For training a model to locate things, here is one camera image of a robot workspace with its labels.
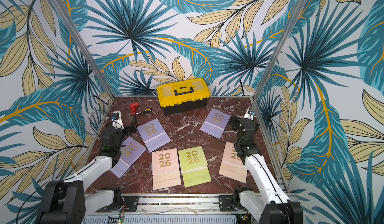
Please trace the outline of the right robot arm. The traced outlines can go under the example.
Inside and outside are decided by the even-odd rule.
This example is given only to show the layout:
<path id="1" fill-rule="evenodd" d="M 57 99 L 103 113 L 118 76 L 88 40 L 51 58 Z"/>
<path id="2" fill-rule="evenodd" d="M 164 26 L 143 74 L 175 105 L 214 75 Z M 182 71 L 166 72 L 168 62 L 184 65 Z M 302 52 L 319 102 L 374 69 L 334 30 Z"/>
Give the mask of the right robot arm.
<path id="1" fill-rule="evenodd" d="M 259 125 L 255 116 L 246 114 L 234 122 L 237 130 L 235 150 L 256 182 L 260 195 L 250 189 L 237 188 L 233 194 L 236 209 L 246 209 L 257 224 L 302 224 L 304 211 L 298 201 L 292 201 L 272 175 L 259 147 L 255 133 Z"/>

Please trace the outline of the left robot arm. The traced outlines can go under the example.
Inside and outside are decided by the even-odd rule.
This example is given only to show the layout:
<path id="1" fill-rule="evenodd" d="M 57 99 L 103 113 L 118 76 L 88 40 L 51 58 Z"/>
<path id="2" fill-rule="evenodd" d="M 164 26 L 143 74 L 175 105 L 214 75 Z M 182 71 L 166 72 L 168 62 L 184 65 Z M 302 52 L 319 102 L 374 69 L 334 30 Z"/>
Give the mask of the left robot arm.
<path id="1" fill-rule="evenodd" d="M 99 137 L 102 148 L 98 156 L 73 175 L 46 185 L 36 223 L 80 224 L 99 210 L 122 213 L 127 203 L 120 188 L 104 189 L 91 195 L 85 195 L 85 191 L 118 163 L 125 137 L 136 133 L 137 126 L 136 117 L 132 118 L 130 127 L 107 126 Z"/>

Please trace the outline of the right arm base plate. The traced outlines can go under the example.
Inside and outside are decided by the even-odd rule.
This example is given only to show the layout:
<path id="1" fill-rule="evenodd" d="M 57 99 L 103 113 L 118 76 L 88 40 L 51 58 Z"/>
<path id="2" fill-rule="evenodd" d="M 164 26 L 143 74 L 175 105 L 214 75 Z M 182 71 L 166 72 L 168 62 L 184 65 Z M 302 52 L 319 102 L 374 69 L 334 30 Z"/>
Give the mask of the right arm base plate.
<path id="1" fill-rule="evenodd" d="M 241 205 L 240 196 L 237 194 L 219 195 L 219 208 L 221 212 L 243 212 L 246 210 Z"/>

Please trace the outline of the pink calendar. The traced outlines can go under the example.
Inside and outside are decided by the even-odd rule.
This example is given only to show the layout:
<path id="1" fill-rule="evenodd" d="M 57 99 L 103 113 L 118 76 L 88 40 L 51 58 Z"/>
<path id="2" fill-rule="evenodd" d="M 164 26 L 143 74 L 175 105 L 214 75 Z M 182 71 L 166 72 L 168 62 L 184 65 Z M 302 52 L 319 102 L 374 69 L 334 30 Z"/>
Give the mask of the pink calendar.
<path id="1" fill-rule="evenodd" d="M 152 152 L 153 189 L 181 185 L 178 151 L 176 148 Z"/>
<path id="2" fill-rule="evenodd" d="M 225 145 L 223 158 L 219 170 L 219 174 L 230 179 L 246 183 L 247 168 L 237 156 L 233 143 L 227 142 Z"/>

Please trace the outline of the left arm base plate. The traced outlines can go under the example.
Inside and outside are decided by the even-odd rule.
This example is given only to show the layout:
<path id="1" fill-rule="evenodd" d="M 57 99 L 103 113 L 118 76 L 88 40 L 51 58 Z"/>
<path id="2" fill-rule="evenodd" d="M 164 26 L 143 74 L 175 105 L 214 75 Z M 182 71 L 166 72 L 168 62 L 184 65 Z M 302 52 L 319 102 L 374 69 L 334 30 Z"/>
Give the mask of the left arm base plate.
<path id="1" fill-rule="evenodd" d="M 134 213 L 137 211 L 139 196 L 122 196 L 111 205 L 97 210 L 97 213 Z"/>

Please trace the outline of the green calendar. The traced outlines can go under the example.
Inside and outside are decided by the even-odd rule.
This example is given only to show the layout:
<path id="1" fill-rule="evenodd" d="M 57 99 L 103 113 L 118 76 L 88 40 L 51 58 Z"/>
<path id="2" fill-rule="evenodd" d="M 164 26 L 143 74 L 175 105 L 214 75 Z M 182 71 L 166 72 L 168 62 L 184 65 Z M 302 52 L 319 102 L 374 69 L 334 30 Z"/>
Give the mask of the green calendar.
<path id="1" fill-rule="evenodd" d="M 185 188 L 211 181 L 202 146 L 179 150 L 178 155 Z"/>

